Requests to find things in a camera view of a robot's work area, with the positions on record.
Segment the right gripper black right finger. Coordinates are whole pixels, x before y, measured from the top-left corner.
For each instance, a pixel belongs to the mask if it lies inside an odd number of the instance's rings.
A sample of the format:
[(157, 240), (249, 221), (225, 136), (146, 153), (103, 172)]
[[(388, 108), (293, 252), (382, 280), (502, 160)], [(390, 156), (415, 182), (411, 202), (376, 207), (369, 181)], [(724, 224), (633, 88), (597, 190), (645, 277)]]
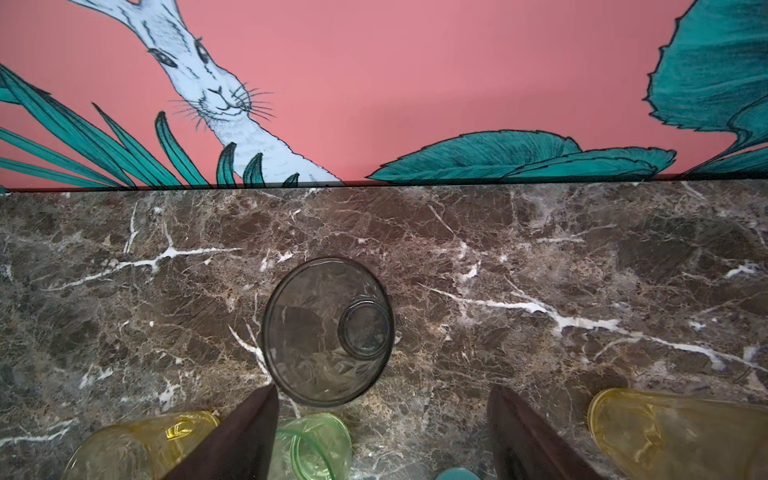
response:
[(487, 422), (499, 479), (598, 480), (598, 474), (512, 389), (495, 385)]

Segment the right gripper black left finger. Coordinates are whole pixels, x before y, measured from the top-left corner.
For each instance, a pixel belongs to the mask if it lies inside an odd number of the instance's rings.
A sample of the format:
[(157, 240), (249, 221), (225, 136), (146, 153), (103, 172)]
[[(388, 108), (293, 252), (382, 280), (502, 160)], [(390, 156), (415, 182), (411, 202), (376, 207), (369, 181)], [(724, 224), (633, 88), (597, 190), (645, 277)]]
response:
[(277, 388), (254, 390), (167, 479), (268, 478), (279, 415)]

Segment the teal frosted tumbler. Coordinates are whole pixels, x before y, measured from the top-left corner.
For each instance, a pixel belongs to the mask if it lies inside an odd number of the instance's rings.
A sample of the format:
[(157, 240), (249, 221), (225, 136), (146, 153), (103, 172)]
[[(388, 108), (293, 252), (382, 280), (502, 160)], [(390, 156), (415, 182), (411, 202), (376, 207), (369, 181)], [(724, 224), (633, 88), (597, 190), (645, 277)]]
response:
[(441, 472), (436, 480), (480, 480), (480, 478), (470, 470), (457, 467)]

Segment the tall yellow tumbler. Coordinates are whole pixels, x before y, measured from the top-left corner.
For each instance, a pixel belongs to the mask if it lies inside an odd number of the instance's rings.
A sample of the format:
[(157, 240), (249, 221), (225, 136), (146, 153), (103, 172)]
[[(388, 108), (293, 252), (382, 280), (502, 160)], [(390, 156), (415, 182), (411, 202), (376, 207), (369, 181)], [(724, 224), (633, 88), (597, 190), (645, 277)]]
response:
[(599, 449), (631, 479), (765, 479), (762, 405), (612, 388), (587, 413)]

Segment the tall dark grey tumbler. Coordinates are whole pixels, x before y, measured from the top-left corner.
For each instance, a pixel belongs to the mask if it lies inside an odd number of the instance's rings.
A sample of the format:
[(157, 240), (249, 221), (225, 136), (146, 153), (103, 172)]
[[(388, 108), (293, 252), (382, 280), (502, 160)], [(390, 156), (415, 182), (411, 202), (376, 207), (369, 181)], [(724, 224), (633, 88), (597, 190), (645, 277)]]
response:
[(364, 395), (391, 356), (395, 316), (387, 292), (361, 263), (306, 261), (269, 298), (261, 348), (274, 382), (295, 402), (330, 410)]

